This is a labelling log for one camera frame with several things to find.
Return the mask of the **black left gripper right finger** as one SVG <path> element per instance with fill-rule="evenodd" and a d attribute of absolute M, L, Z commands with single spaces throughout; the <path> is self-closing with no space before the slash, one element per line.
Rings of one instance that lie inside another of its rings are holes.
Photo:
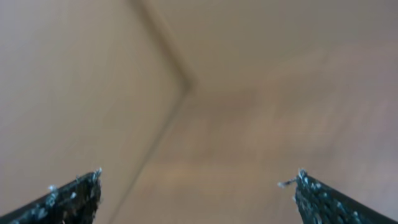
<path fill-rule="evenodd" d="M 397 224 L 393 220 L 324 184 L 300 169 L 280 188 L 295 184 L 293 200 L 303 224 Z"/>

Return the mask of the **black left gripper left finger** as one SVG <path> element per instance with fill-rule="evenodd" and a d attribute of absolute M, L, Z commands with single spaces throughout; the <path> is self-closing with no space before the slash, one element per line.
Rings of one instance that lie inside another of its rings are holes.
<path fill-rule="evenodd" d="M 102 169 L 97 169 L 17 210 L 1 216 L 1 224 L 92 224 L 101 201 Z"/>

